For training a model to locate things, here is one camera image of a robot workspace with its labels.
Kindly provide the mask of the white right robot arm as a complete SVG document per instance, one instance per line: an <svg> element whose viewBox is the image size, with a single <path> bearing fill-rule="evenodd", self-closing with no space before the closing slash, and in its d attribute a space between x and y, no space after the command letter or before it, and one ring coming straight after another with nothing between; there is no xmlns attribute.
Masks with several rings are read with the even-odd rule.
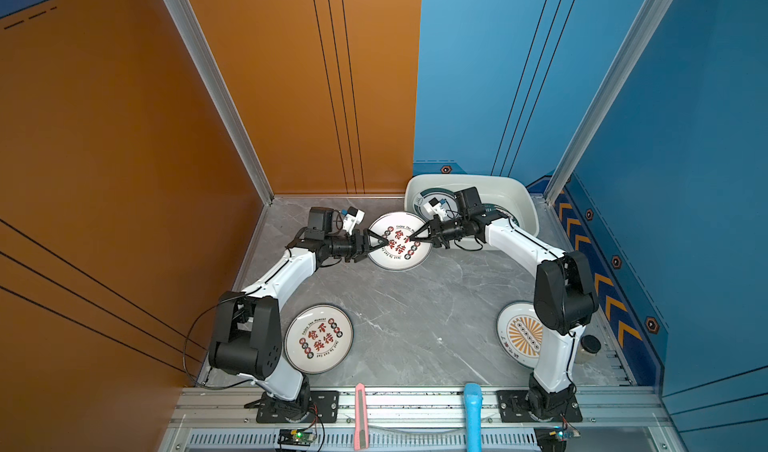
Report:
<svg viewBox="0 0 768 452"><path fill-rule="evenodd" d="M542 422L565 418L576 403L572 372L577 348L599 308L587 256L549 245L503 216L452 222L434 217L410 240L447 248L452 241L469 236L505 253L534 277L533 309L543 336L522 410Z"/></svg>

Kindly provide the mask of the green lettered rim plate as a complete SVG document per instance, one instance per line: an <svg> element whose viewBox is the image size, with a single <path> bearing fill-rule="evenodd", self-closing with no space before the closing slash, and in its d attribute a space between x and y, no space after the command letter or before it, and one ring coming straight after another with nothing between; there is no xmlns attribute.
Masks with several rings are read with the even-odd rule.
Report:
<svg viewBox="0 0 768 452"><path fill-rule="evenodd" d="M430 188L419 192L413 201L413 209L416 213L423 215L425 206L433 200L439 202L446 211L455 211L457 204L455 194L443 188Z"/></svg>
<svg viewBox="0 0 768 452"><path fill-rule="evenodd" d="M506 209L506 208L504 208L504 207L502 207L500 205L496 205L496 204L494 204L494 209L497 212L499 212L502 216L506 217L514 225L520 226L520 223L519 223L517 217L512 212L510 212L508 209Z"/></svg>

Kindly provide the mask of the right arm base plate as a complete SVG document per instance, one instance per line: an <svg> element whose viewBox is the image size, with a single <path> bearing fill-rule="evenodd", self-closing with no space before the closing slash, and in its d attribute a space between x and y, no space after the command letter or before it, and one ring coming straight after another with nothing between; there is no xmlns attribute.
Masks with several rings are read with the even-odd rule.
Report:
<svg viewBox="0 0 768 452"><path fill-rule="evenodd" d="M583 416L575 393L565 389L558 393L539 390L500 390L496 392L498 409L504 423L554 423L565 420L580 423Z"/></svg>

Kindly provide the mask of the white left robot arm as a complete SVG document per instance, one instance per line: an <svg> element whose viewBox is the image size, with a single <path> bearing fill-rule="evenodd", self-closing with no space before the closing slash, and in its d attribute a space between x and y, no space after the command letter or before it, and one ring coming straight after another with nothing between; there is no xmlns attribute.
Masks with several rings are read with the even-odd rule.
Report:
<svg viewBox="0 0 768 452"><path fill-rule="evenodd" d="M263 405L291 421L303 419L310 408L309 380L282 357L281 307L324 261L357 263L387 246L387 239L368 229L339 236L301 229L264 276L220 296L210 367L255 383L263 390Z"/></svg>

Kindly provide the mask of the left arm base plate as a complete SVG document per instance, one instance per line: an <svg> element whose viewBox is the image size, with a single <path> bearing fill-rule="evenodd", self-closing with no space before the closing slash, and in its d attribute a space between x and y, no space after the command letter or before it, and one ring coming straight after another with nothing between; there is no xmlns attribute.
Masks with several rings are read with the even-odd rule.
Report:
<svg viewBox="0 0 768 452"><path fill-rule="evenodd" d="M323 423L335 423L339 408L338 391L310 390L294 401L279 400L266 392L260 397L256 414L259 424L310 423L319 418Z"/></svg>

